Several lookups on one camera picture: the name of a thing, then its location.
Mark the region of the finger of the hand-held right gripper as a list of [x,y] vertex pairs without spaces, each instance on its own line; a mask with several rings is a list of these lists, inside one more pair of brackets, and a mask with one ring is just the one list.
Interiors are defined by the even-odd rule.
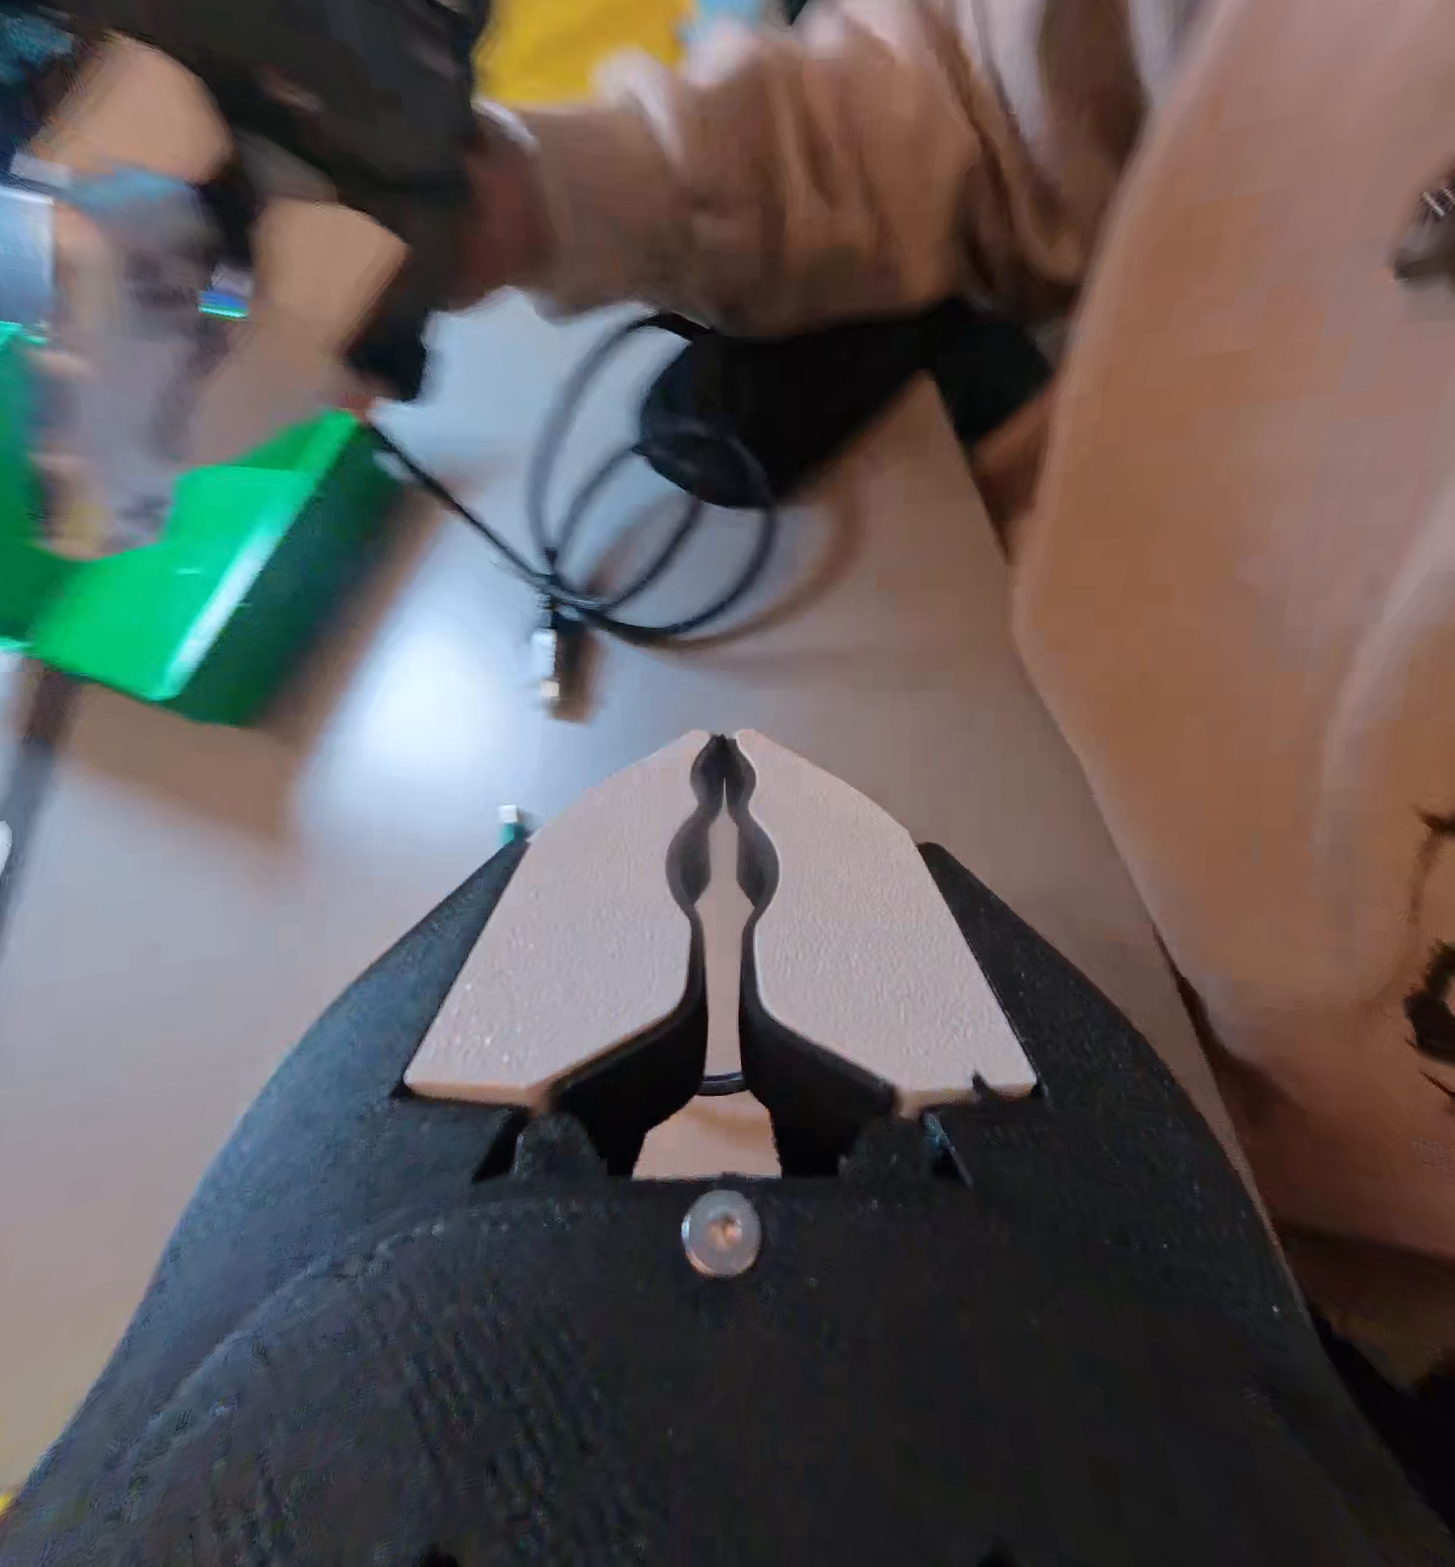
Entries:
[[45,329],[57,310],[55,201],[0,185],[0,320]]

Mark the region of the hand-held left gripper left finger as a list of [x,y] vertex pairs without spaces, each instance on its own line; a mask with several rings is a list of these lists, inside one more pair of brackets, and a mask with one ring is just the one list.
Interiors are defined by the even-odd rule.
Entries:
[[622,1115],[695,1095],[721,751],[685,733],[531,833],[404,1071],[412,1095],[545,1111],[620,1081]]

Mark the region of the person's right forearm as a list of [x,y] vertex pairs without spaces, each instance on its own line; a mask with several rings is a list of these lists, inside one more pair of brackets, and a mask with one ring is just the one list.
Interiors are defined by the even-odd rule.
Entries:
[[1192,4],[811,4],[568,108],[481,109],[456,300],[751,337],[974,297],[1064,314]]

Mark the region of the black textured wrist rest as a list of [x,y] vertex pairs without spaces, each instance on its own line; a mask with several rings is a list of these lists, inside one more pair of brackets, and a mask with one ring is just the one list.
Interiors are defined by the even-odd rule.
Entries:
[[972,448],[1029,406],[1051,364],[1019,324],[962,299],[789,337],[741,337],[665,315],[680,340],[638,408],[638,456],[706,505],[789,500],[922,376]]

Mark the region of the yellow box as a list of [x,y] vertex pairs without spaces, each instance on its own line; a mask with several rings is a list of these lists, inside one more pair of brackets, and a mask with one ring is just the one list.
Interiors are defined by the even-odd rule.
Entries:
[[617,56],[677,64],[694,15],[689,2],[493,2],[476,96],[508,108],[578,103]]

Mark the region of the person's right hand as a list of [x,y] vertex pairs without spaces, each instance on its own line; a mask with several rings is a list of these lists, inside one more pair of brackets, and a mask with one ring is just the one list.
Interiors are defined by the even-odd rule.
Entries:
[[349,206],[276,198],[251,233],[253,329],[325,389],[347,354],[404,307],[411,248]]

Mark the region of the green plastic bin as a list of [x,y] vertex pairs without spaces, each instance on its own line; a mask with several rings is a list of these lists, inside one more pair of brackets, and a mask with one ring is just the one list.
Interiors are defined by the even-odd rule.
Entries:
[[0,322],[0,651],[191,721],[245,728],[354,590],[400,483],[345,411],[183,475],[157,542],[52,548],[32,463],[35,339]]

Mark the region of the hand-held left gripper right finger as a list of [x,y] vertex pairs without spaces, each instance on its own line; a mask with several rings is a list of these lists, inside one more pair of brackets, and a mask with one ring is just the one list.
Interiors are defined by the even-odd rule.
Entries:
[[774,1118],[915,1118],[1037,1085],[908,830],[756,731],[732,738],[742,1075]]

